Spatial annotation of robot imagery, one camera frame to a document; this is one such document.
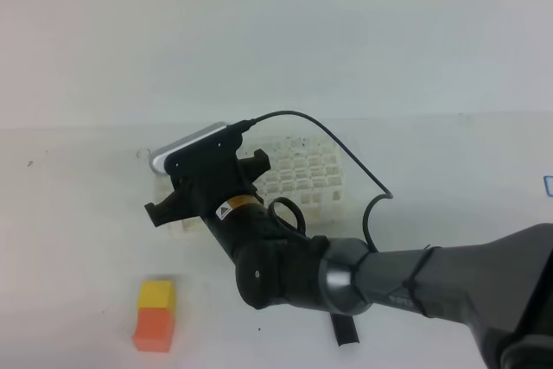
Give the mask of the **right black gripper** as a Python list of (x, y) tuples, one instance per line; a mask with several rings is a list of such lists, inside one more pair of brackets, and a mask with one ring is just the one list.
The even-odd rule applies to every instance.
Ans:
[(253, 182), (270, 170), (263, 150), (239, 159), (240, 135), (213, 135), (168, 156), (166, 170), (175, 190), (162, 202), (144, 206), (154, 227), (205, 217), (236, 195), (254, 195)]

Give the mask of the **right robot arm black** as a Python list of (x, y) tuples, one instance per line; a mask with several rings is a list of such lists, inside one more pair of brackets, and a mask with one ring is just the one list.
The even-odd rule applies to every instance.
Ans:
[(379, 304), (467, 326), (489, 368), (552, 365), (552, 226), (483, 245), (376, 251), (355, 238), (309, 237), (262, 203), (254, 181), (270, 167), (239, 139), (204, 138), (154, 152), (150, 166), (173, 193), (148, 204), (156, 226), (201, 218), (235, 267), (255, 309), (277, 304), (351, 320)]

